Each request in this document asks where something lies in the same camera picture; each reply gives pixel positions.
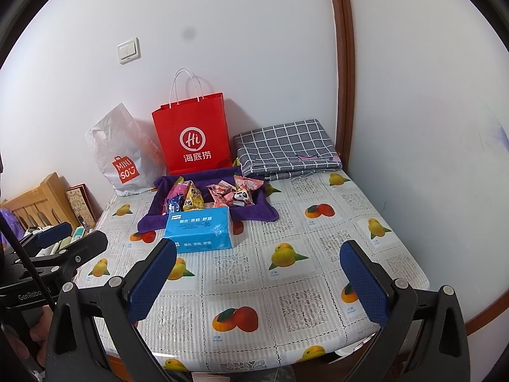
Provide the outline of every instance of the fruit-patterned tablecloth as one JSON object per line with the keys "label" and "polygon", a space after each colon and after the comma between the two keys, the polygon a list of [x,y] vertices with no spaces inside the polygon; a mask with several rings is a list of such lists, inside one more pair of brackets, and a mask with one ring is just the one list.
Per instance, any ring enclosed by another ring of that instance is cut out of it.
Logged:
{"label": "fruit-patterned tablecloth", "polygon": [[[393,278],[429,282],[390,226],[343,172],[271,181],[275,223],[234,224],[231,250],[184,254],[138,331],[170,370],[237,372],[324,355],[378,329],[341,270],[341,243],[356,240]],[[83,266],[80,287],[125,275],[162,238],[137,234],[154,192],[115,196],[98,222],[108,249]],[[89,275],[96,267],[109,273]],[[108,353],[115,346],[102,319]]]}

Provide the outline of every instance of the gray checkered fabric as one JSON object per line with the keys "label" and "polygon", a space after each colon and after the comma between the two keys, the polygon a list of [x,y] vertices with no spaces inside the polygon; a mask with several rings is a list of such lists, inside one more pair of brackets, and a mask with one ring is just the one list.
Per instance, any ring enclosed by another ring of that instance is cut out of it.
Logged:
{"label": "gray checkered fabric", "polygon": [[338,171],[341,160],[316,119],[277,124],[233,138],[242,174],[267,180]]}

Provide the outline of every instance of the light switch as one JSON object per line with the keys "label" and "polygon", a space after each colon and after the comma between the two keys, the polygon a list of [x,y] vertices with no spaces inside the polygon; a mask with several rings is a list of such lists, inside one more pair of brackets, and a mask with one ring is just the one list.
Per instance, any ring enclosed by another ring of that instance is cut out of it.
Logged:
{"label": "light switch", "polygon": [[116,49],[119,55],[119,62],[121,65],[139,59],[141,57],[139,54],[138,38],[131,39],[122,44],[119,44],[116,47]]}
{"label": "light switch", "polygon": [[127,43],[125,45],[126,47],[126,53],[128,56],[132,56],[133,54],[136,54],[136,45],[134,42]]}
{"label": "light switch", "polygon": [[128,56],[127,54],[127,45],[123,45],[119,47],[119,59],[123,60]]}

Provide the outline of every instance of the purple fabric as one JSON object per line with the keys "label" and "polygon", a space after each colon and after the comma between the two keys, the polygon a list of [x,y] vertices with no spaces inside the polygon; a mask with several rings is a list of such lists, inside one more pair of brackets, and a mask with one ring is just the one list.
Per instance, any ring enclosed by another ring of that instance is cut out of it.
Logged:
{"label": "purple fabric", "polygon": [[[7,221],[7,224],[9,224],[9,227],[11,227],[11,230],[14,233],[14,235],[18,238],[18,240],[22,239],[23,236],[25,235],[25,231],[21,224],[19,223],[16,216],[11,211],[5,208],[0,209],[0,211],[2,212],[3,217]],[[2,243],[4,248],[11,246],[2,233],[0,233],[0,243]]]}
{"label": "purple fabric", "polygon": [[[225,180],[232,185],[235,185],[235,179],[233,175],[240,175],[239,166],[233,166],[230,168],[210,169],[208,171],[187,173],[183,175],[184,179],[191,180],[195,186],[202,192],[202,196],[205,202],[213,202],[212,196],[207,188],[207,185],[217,184],[221,180]],[[164,199],[168,195],[171,187],[175,183],[179,176],[168,175],[161,177],[154,182],[157,187],[156,195],[150,209],[138,223],[138,232],[144,233],[147,231],[161,230],[166,228],[166,222],[168,215],[161,215],[162,206]],[[276,221],[279,218],[279,214],[276,209],[271,206],[265,197],[265,184],[253,192],[254,205],[248,205],[247,207],[231,207],[230,216],[232,221],[243,221],[243,220],[255,220],[255,221]]]}

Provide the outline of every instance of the person's hand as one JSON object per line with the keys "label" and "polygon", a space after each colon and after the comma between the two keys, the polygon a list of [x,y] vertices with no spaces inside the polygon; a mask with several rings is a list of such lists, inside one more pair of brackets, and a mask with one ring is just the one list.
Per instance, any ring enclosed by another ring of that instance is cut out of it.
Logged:
{"label": "person's hand", "polygon": [[[42,367],[46,365],[46,345],[48,342],[49,328],[52,325],[52,319],[52,310],[49,308],[49,306],[43,306],[42,315],[39,318],[39,322],[37,322],[37,324],[30,329],[30,337],[32,340],[35,342],[41,342],[41,348],[39,352],[37,352],[37,362],[39,362]],[[26,360],[29,358],[29,350],[26,348],[23,342],[21,342],[16,336],[11,335],[8,331],[5,332],[5,336],[11,344],[12,349],[20,359]]]}

